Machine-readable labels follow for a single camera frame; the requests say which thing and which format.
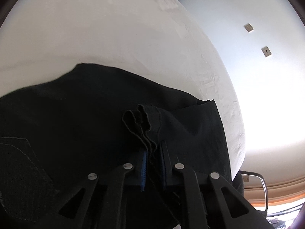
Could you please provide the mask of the black jeans pants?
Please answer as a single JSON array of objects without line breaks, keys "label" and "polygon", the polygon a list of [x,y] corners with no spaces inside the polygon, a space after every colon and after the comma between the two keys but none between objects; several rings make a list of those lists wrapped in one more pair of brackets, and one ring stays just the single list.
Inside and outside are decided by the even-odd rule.
[{"label": "black jeans pants", "polygon": [[[174,228],[184,185],[163,185],[161,143],[201,181],[232,180],[214,101],[97,64],[1,97],[4,228]],[[147,152],[146,186],[136,164]],[[175,171],[178,181],[187,171]]]}]

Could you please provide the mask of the black metal chair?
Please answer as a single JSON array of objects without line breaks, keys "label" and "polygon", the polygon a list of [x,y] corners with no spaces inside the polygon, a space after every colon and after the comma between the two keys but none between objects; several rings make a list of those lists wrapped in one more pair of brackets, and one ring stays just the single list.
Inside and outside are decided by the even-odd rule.
[{"label": "black metal chair", "polygon": [[267,218],[267,212],[268,212],[268,205],[269,205],[269,196],[268,196],[268,189],[266,182],[264,180],[264,177],[256,172],[249,172],[249,171],[242,171],[239,170],[235,176],[235,178],[232,181],[233,187],[238,191],[239,194],[241,194],[243,197],[245,196],[245,182],[244,177],[255,177],[259,179],[261,182],[261,187],[250,187],[249,189],[246,188],[246,191],[250,190],[250,192],[254,191],[263,191],[264,192],[264,199],[265,199],[265,210],[259,210],[258,212],[266,219]]}]

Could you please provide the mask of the wall socket plate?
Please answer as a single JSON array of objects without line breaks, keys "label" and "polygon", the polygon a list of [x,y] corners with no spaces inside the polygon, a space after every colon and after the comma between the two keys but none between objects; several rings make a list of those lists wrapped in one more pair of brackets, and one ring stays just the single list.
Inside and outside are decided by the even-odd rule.
[{"label": "wall socket plate", "polygon": [[263,52],[265,57],[268,57],[268,56],[270,56],[272,54],[270,49],[267,46],[261,48],[261,51]]}]

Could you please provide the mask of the wall switch plate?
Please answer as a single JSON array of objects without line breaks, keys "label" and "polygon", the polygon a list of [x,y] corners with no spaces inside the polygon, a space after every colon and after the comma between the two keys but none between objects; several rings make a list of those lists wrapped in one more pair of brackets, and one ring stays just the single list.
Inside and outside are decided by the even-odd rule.
[{"label": "wall switch plate", "polygon": [[249,23],[247,23],[246,25],[244,25],[244,28],[246,29],[246,31],[248,33],[252,32],[254,30],[253,26]]}]

